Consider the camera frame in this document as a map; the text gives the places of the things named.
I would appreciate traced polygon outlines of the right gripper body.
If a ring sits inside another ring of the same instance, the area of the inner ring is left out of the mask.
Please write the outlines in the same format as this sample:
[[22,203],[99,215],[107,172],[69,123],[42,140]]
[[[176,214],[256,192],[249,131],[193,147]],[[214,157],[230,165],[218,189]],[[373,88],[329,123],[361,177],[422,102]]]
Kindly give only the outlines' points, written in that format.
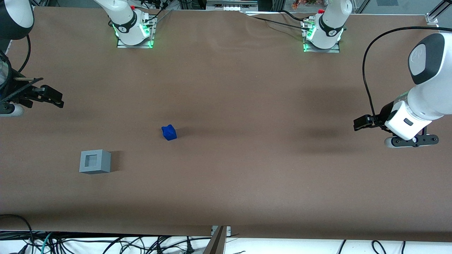
[[6,58],[1,59],[1,106],[9,106],[10,103],[18,103],[22,106],[32,106],[30,99],[24,98],[29,83],[34,78],[24,77],[14,70]]

